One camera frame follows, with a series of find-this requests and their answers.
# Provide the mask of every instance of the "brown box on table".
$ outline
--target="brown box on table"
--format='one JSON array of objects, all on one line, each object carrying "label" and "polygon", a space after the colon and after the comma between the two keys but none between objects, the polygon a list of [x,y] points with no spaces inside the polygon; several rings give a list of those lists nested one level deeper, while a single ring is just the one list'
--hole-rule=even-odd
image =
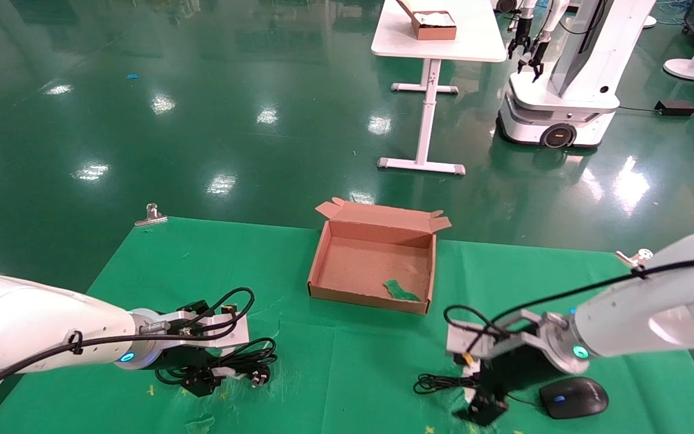
[{"label": "brown box on table", "polygon": [[[307,286],[314,298],[427,314],[433,297],[436,234],[451,226],[442,211],[422,212],[333,198],[316,210],[328,220]],[[396,280],[420,301],[393,298]]]},{"label": "brown box on table", "polygon": [[440,13],[447,14],[451,17],[449,11],[443,10],[415,10],[413,4],[408,0],[397,0],[400,7],[403,8],[405,13],[411,17],[411,25],[414,28],[414,35],[419,40],[435,40],[435,39],[456,39],[457,38],[457,25],[452,25],[451,27],[431,27],[430,25],[424,25],[416,19],[414,14],[432,14]]}]

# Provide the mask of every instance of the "table leg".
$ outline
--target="table leg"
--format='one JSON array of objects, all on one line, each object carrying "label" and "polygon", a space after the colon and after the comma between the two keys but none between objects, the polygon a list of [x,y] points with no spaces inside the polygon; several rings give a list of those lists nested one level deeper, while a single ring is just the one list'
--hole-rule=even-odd
[{"label": "table leg", "polygon": [[[426,92],[427,78],[430,76],[430,59],[422,60],[422,80],[419,84],[412,83],[393,83],[391,90],[408,90],[411,92]],[[457,86],[436,86],[436,90],[441,93],[459,93]]]},{"label": "table leg", "polygon": [[427,88],[425,102],[422,107],[422,123],[419,126],[419,143],[416,147],[415,160],[386,159],[382,157],[377,166],[381,168],[414,169],[421,171],[441,171],[465,175],[465,166],[449,165],[446,163],[431,163],[427,160],[427,152],[430,150],[430,134],[433,132],[433,115],[436,111],[436,89],[438,88],[438,76],[440,74],[441,61],[439,58],[430,60],[429,74],[427,74]]}]

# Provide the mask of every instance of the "power adapter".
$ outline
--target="power adapter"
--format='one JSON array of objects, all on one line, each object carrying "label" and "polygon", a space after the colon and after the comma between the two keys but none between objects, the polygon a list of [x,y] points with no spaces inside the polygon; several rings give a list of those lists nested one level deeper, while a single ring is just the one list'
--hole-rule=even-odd
[{"label": "power adapter", "polygon": [[694,106],[682,99],[661,99],[655,105],[661,116],[691,116],[694,113]]}]

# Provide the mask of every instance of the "table foot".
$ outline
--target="table foot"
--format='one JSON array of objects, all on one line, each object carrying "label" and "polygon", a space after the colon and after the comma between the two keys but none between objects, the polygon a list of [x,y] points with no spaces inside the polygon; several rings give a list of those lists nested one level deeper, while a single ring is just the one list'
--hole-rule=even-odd
[{"label": "table foot", "polygon": [[[411,84],[411,83],[393,83],[390,86],[391,90],[407,90],[410,92],[424,92],[427,90],[427,86],[421,84]],[[438,93],[460,93],[457,86],[436,86],[436,92]]]},{"label": "table foot", "polygon": [[422,165],[417,165],[415,160],[385,159],[385,157],[382,157],[377,162],[377,167],[412,169],[418,171],[440,171],[443,173],[454,173],[455,175],[465,175],[465,166],[463,165],[449,165],[446,163],[431,162],[425,162]]}]

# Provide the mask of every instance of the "cable tie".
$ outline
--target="cable tie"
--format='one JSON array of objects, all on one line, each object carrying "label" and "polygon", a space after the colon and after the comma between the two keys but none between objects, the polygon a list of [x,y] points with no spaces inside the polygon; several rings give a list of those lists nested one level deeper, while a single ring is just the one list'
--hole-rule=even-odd
[{"label": "cable tie", "polygon": [[80,355],[84,351],[82,349],[82,332],[79,330],[74,330],[74,333],[72,333],[71,336],[69,336],[69,344],[74,344],[74,348],[71,349],[71,352],[73,352],[75,355]]}]

